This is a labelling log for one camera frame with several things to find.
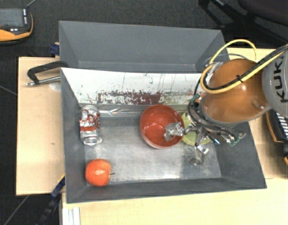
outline electronic device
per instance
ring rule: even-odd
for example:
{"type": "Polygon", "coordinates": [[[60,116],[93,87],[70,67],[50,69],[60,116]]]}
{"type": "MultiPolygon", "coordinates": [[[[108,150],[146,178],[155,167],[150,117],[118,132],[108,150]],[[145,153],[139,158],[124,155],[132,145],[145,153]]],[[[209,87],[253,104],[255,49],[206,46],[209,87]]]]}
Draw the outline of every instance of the electronic device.
{"type": "Polygon", "coordinates": [[[29,7],[0,7],[0,45],[16,44],[27,38],[33,31],[33,19],[29,7]]]}

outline red apple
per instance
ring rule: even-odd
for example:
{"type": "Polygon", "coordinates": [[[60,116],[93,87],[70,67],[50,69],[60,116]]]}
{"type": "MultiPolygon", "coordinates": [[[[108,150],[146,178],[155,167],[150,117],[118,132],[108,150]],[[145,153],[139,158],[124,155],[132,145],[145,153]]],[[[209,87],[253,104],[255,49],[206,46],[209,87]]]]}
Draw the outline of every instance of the red apple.
{"type": "Polygon", "coordinates": [[[105,159],[94,159],[88,162],[84,173],[86,181],[96,187],[106,186],[111,176],[111,164],[105,159]]]}

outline gray box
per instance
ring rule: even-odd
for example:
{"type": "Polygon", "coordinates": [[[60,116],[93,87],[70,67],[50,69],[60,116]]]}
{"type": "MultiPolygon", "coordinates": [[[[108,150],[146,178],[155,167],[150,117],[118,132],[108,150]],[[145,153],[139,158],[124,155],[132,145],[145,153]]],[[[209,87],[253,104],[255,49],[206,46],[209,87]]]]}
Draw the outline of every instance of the gray box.
{"type": "MultiPolygon", "coordinates": [[[[217,30],[60,22],[59,34],[61,60],[70,68],[118,72],[201,73],[205,61],[224,45],[217,30]]],[[[76,98],[71,82],[62,69],[67,203],[266,188],[248,123],[237,127],[247,136],[235,147],[206,144],[210,152],[202,166],[188,163],[191,146],[180,143],[164,151],[144,143],[138,129],[140,114],[147,107],[143,105],[132,106],[137,110],[133,117],[102,116],[104,143],[83,145],[77,112],[83,104],[76,98]],[[84,179],[85,166],[89,160],[102,157],[113,164],[115,174],[105,187],[90,186],[84,179]],[[126,175],[129,166],[131,177],[126,175]]],[[[168,105],[180,113],[186,110],[186,105],[168,105]]],[[[116,104],[96,106],[107,109],[116,104]]]]}

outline green sponge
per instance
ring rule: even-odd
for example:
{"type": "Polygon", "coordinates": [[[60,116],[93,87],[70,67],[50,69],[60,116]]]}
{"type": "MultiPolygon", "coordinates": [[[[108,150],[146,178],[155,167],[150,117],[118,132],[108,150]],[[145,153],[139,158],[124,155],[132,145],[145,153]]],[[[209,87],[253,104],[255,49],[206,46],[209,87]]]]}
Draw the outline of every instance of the green sponge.
{"type": "MultiPolygon", "coordinates": [[[[181,116],[184,124],[185,124],[185,128],[187,128],[191,121],[186,117],[185,113],[181,116]]],[[[194,146],[195,145],[195,141],[196,141],[196,133],[195,132],[189,132],[187,135],[184,135],[182,137],[182,141],[188,145],[194,146]]],[[[210,140],[207,138],[205,140],[202,141],[201,145],[208,143],[210,140]]]]}

